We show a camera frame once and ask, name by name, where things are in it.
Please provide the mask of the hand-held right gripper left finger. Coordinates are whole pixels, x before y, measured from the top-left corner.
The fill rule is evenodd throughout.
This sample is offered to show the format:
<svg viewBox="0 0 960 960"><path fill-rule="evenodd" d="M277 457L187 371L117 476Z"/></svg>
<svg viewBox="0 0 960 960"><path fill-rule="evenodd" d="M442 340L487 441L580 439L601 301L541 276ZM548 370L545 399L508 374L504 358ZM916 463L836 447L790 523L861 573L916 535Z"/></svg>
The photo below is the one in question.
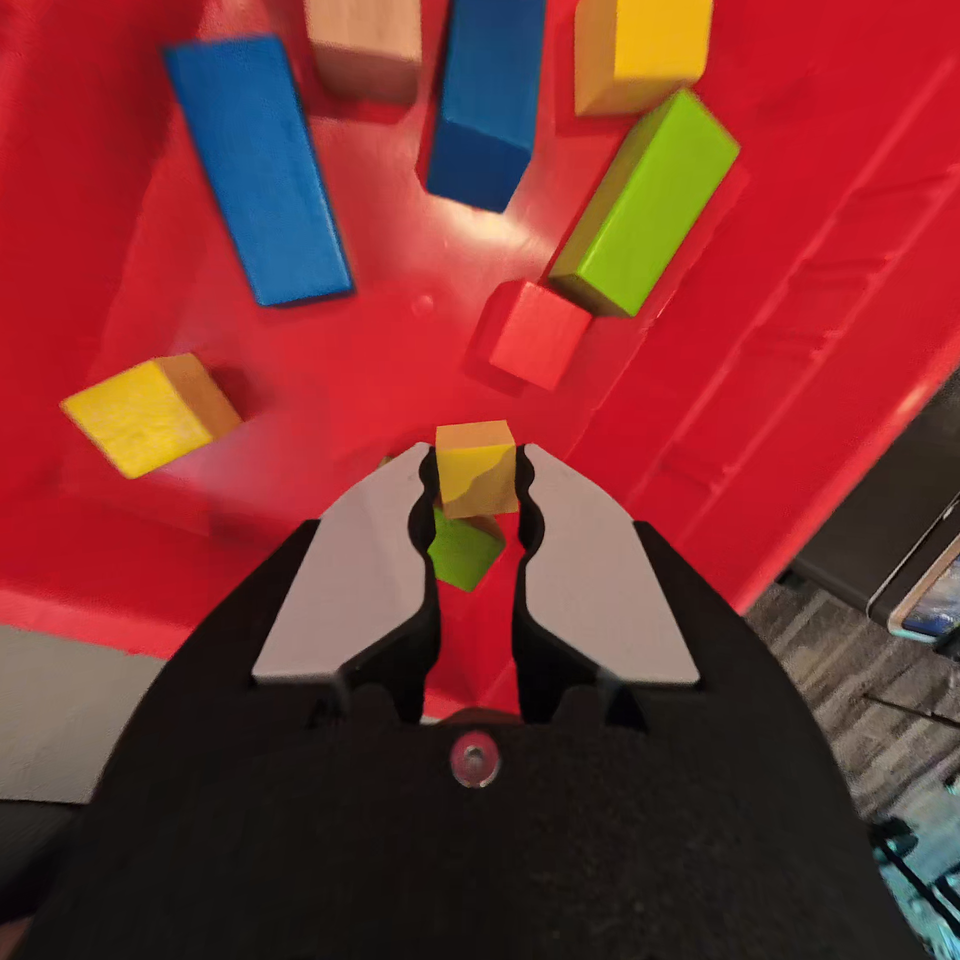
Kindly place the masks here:
<svg viewBox="0 0 960 960"><path fill-rule="evenodd" d="M252 667L259 684L378 684L424 694L440 652L435 462L414 444L321 515Z"/></svg>

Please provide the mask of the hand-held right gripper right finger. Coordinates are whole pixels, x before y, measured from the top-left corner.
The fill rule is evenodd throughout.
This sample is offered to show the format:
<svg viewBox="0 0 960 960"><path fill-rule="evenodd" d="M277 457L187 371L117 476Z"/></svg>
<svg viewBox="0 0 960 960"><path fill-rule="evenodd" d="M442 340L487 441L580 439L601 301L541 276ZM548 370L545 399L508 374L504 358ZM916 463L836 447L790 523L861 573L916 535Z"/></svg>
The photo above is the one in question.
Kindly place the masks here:
<svg viewBox="0 0 960 960"><path fill-rule="evenodd" d="M522 694L596 679L693 687L700 672L630 514L532 442L517 454L524 557L512 656Z"/></svg>

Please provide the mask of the yellow wooden block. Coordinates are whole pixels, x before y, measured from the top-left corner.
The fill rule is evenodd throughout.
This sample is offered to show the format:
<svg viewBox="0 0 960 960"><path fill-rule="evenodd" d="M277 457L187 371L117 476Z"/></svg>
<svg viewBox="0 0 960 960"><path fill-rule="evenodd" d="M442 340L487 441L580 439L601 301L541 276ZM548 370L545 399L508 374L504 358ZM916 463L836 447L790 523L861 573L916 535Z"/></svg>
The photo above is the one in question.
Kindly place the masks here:
<svg viewBox="0 0 960 960"><path fill-rule="evenodd" d="M438 426L434 447L441 509L448 519L519 511L517 444L505 419Z"/></svg>

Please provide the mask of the red plastic bin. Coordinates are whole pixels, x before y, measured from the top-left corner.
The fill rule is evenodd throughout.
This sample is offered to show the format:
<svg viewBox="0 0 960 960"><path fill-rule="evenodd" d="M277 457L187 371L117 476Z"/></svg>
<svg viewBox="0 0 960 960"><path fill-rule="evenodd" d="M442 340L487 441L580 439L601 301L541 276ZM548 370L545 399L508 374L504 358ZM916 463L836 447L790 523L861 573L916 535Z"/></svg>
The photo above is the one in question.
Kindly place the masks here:
<svg viewBox="0 0 960 960"><path fill-rule="evenodd" d="M505 214L426 194L446 2L406 112L317 83L299 2L2 2L2 624L168 659L301 522L437 426L505 420L740 612L958 365L958 2L717 2L737 162L552 391L485 364L633 126L570 104L549 2ZM162 60L278 35L356 292L261 308Z"/></svg>

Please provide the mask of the pile of coloured wooden blocks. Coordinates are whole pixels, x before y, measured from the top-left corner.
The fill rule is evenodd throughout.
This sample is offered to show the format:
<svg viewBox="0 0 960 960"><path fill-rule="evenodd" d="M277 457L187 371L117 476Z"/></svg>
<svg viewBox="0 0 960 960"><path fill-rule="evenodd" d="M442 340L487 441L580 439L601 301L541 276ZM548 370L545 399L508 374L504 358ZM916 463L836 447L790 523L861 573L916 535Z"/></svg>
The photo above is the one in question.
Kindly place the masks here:
<svg viewBox="0 0 960 960"><path fill-rule="evenodd" d="M739 144L688 89L586 143L547 118L549 2L360 2L412 46L303 16L163 51L171 149L111 309L111 372L63 402L121 477L298 522L459 423L572 447L631 318Z"/></svg>

